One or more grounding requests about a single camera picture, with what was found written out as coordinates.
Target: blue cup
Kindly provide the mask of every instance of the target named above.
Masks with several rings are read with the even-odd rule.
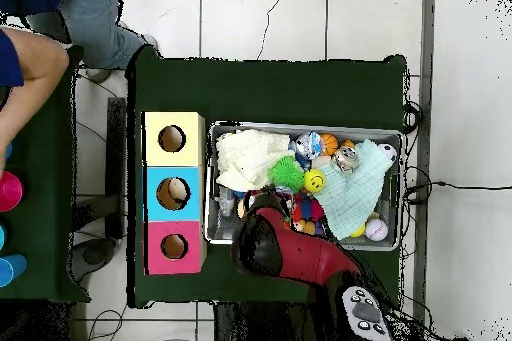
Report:
[[[11,153],[12,153],[12,144],[9,143],[9,145],[7,146],[7,150],[5,151],[5,160],[7,160],[9,157],[11,157]]]
[[[0,257],[0,288],[20,276],[27,269],[27,259],[21,254]]]
[[[5,228],[0,224],[0,250],[5,244]]]

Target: person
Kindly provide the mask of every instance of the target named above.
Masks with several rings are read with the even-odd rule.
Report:
[[[125,70],[145,44],[158,49],[150,35],[119,26],[118,0],[0,0],[0,14],[26,18],[32,30],[0,27],[0,177],[5,152],[23,126],[51,96],[68,58],[61,43],[84,48],[87,76],[105,80],[113,69]]]

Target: metal tray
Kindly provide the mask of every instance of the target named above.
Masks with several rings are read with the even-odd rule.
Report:
[[[206,168],[206,200],[205,200],[205,230],[206,239],[212,244],[231,244],[236,230],[240,227],[241,221],[237,216],[236,207],[230,217],[224,217],[219,212],[219,205],[214,197],[219,195],[219,184],[215,179],[219,176],[217,169],[217,138],[228,132],[236,130],[258,129],[261,131],[276,134],[287,134],[293,141],[299,135],[307,131],[315,131],[319,134],[329,133],[335,135],[338,140],[352,140],[354,143],[370,139],[377,144],[391,144],[398,153],[397,162],[386,172],[384,187],[379,198],[375,211],[386,222],[389,232],[387,237],[379,242],[367,239],[364,235],[353,238],[347,237],[340,241],[340,244],[348,250],[366,251],[391,251],[400,242],[400,227],[402,214],[402,189],[404,179],[404,157],[405,137],[399,131],[382,129],[354,129],[334,128],[326,126],[306,125],[279,125],[270,123],[233,123],[215,122],[209,129],[207,141],[210,156],[207,159]]]

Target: blue box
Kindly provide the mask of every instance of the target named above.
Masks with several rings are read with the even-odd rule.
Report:
[[[190,196],[182,209],[168,210],[157,199],[157,189],[166,178],[180,178],[188,186]],[[154,167],[147,168],[146,203],[148,222],[199,221],[204,188],[201,181],[202,167]]]

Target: towel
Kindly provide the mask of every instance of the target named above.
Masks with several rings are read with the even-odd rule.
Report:
[[[249,129],[217,142],[219,176],[217,183],[235,191],[260,190],[270,184],[268,170],[288,150],[290,137]]]
[[[359,166],[353,172],[341,172],[331,163],[319,168],[327,182],[315,198],[338,240],[353,234],[367,221],[382,192],[384,175],[393,164],[370,140],[356,144],[356,152]]]

